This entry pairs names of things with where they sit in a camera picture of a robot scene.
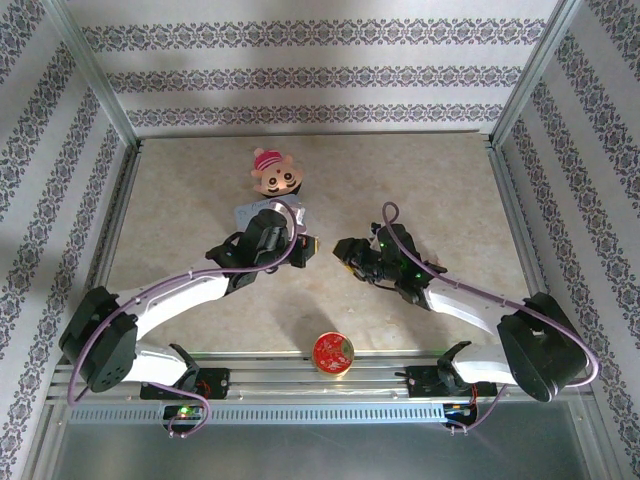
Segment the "pale blue printed box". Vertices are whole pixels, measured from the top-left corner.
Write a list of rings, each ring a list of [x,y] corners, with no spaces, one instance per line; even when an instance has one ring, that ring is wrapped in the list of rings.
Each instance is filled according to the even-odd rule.
[[[265,209],[275,209],[283,215],[287,214],[282,204],[287,204],[295,214],[296,222],[299,226],[304,225],[304,217],[306,213],[305,207],[296,195],[285,195],[276,199],[264,199],[254,203],[238,206],[234,210],[236,227],[240,231],[244,231],[250,220],[260,211]]]

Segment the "cartoon face toy pink hat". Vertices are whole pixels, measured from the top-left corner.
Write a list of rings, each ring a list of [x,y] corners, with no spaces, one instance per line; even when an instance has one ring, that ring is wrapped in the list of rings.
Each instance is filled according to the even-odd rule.
[[[303,171],[294,164],[291,155],[277,150],[257,148],[253,152],[251,176],[257,181],[253,190],[266,198],[297,194],[302,186]]]

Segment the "round red gold tin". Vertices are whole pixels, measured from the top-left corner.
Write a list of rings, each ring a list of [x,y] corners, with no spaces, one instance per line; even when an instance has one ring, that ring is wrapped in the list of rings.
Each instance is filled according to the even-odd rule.
[[[348,337],[339,332],[326,332],[315,341],[311,362],[315,369],[332,379],[346,375],[353,366],[355,351]]]

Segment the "grey metal front panel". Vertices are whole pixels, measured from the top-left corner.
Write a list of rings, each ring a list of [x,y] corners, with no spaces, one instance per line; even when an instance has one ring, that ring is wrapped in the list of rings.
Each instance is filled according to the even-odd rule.
[[[499,404],[470,433],[429,423],[211,425],[186,440],[113,410],[56,427],[29,480],[620,480],[567,402]]]

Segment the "left controller board green light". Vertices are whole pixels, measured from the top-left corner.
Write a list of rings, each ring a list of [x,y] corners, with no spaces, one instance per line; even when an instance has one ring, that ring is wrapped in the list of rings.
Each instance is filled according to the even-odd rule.
[[[163,420],[197,422],[203,418],[204,408],[196,405],[166,405],[163,410]]]

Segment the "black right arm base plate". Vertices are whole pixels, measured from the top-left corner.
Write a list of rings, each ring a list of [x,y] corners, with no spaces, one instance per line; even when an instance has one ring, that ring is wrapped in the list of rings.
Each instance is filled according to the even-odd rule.
[[[471,398],[473,395],[471,383],[436,365],[407,366],[404,379],[410,398]]]

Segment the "aluminium front rail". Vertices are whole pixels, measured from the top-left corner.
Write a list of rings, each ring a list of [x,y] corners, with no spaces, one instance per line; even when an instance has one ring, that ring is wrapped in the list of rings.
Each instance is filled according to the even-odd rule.
[[[227,368],[231,371],[230,386],[223,400],[253,403],[375,403],[424,400],[427,402],[464,401],[469,397],[410,398],[404,379],[407,366],[445,363],[436,352],[359,352],[345,376],[332,379],[319,373],[308,355],[233,354],[205,355],[194,358],[189,367],[171,349],[144,350],[131,369],[111,366],[99,376],[94,389],[74,374],[72,365],[62,363],[55,368],[46,393],[49,402],[63,401],[69,394],[87,402],[122,401],[140,398],[143,384],[163,389],[186,378],[187,373],[201,368]]]

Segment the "aluminium side rail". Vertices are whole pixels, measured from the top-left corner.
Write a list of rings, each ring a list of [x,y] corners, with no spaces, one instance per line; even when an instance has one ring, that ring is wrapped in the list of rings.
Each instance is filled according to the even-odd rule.
[[[141,150],[141,141],[133,147],[126,148],[95,245],[83,295],[79,298],[71,321],[74,320],[76,313],[81,310],[84,298],[90,290],[96,287],[104,287],[111,295],[117,294],[117,291],[110,289],[107,284],[132,194]]]
[[[527,220],[526,213],[522,211],[518,193],[513,185],[502,153],[492,147],[490,143],[485,143],[484,146],[523,272],[527,288],[526,296],[531,297],[538,292],[545,292],[551,295],[562,308],[581,339],[586,344],[589,344],[588,337],[580,323],[580,317],[575,310],[575,305],[564,290],[561,290],[557,285],[553,285],[547,279],[546,267],[537,254],[536,236],[531,236],[531,233],[535,234],[537,230]]]

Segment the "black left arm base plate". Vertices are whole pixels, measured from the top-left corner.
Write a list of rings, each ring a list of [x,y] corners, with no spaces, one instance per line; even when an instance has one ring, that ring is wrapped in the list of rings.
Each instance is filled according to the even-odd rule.
[[[207,400],[223,400],[229,390],[230,374],[231,371],[227,368],[201,368],[198,373],[187,373],[186,379],[176,382],[173,388],[200,395]],[[178,400],[188,399],[188,396],[172,393],[145,383],[140,388],[140,398],[143,400]]]

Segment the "aluminium frame post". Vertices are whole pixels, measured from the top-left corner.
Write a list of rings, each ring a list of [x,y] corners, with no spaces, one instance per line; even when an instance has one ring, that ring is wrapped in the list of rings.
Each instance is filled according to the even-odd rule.
[[[40,1],[120,138],[127,146],[138,148],[139,137],[66,0]]]
[[[584,0],[558,0],[539,42],[527,60],[514,90],[488,136],[489,144],[493,148],[499,147],[505,141],[583,2]]]

